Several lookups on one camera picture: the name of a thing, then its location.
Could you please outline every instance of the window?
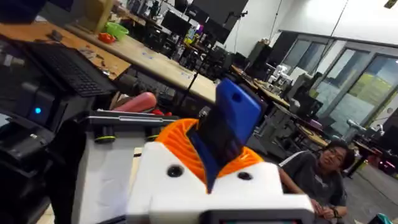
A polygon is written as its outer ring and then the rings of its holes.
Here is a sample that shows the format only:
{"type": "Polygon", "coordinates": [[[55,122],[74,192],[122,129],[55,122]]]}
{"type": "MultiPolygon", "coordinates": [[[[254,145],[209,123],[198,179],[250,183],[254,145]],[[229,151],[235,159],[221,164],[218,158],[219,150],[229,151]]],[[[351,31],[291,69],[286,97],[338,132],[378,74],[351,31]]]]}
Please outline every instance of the window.
{"type": "Polygon", "coordinates": [[[290,68],[290,73],[295,67],[312,73],[325,50],[327,42],[328,39],[326,38],[300,35],[286,55],[283,64],[290,68]]]}
{"type": "Polygon", "coordinates": [[[318,111],[320,116],[336,98],[345,84],[360,69],[361,61],[368,55],[368,52],[346,49],[338,61],[334,64],[326,78],[318,85],[317,100],[323,103],[318,111]]]}
{"type": "Polygon", "coordinates": [[[397,58],[378,55],[344,95],[330,116],[340,134],[349,129],[347,119],[362,123],[398,83],[397,58]]]}

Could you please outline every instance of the table leg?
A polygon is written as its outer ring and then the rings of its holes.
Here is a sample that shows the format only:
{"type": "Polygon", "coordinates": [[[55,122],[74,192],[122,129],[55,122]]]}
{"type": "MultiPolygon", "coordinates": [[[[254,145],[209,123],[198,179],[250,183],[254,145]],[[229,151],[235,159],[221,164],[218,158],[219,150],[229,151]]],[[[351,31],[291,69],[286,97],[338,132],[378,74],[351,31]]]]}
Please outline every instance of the table leg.
{"type": "Polygon", "coordinates": [[[368,155],[363,155],[358,162],[354,164],[354,166],[348,171],[347,177],[351,178],[351,176],[355,173],[355,171],[362,165],[362,163],[368,158],[368,155]]]}

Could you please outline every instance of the blue light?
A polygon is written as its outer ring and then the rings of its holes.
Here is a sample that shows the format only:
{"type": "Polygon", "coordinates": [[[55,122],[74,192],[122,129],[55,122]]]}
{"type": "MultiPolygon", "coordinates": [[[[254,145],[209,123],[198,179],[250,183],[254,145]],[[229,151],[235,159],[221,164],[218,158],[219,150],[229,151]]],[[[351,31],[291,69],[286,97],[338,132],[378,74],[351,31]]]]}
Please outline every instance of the blue light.
{"type": "Polygon", "coordinates": [[[41,113],[41,112],[42,112],[42,109],[40,109],[40,108],[35,108],[35,113],[39,114],[39,113],[41,113]]]}

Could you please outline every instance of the white wall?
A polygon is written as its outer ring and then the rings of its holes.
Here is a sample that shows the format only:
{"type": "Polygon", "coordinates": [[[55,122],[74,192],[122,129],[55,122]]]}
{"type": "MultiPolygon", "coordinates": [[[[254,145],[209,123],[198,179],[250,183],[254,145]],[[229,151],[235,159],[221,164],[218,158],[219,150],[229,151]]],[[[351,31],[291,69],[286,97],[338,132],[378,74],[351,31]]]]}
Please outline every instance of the white wall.
{"type": "MultiPolygon", "coordinates": [[[[295,0],[280,29],[330,35],[347,0],[295,0]]],[[[348,0],[334,37],[398,45],[398,5],[348,0]]]]}
{"type": "MultiPolygon", "coordinates": [[[[279,15],[275,23],[273,34],[275,34],[282,22],[284,16],[289,11],[292,3],[296,0],[283,0],[280,6],[279,15]]],[[[275,19],[280,0],[249,0],[244,8],[244,12],[249,14],[241,19],[238,39],[236,44],[236,51],[248,56],[250,51],[263,37],[269,39],[271,34],[272,23],[275,19]]],[[[230,52],[235,52],[235,37],[239,22],[236,22],[225,45],[230,52]]]]}

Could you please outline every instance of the orange part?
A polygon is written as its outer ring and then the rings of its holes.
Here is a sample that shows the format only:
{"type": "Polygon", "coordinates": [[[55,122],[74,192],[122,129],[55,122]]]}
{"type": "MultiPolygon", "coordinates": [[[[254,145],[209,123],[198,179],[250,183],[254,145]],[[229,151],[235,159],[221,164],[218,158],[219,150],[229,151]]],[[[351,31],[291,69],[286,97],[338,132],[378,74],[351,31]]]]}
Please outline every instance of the orange part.
{"type": "MultiPolygon", "coordinates": [[[[163,143],[170,152],[178,157],[186,167],[206,184],[204,166],[186,135],[187,131],[193,125],[197,124],[197,122],[197,119],[180,119],[175,121],[166,126],[155,141],[163,143]]],[[[244,146],[242,154],[227,164],[220,171],[218,177],[228,175],[259,162],[264,162],[264,160],[253,150],[244,146]]]]}

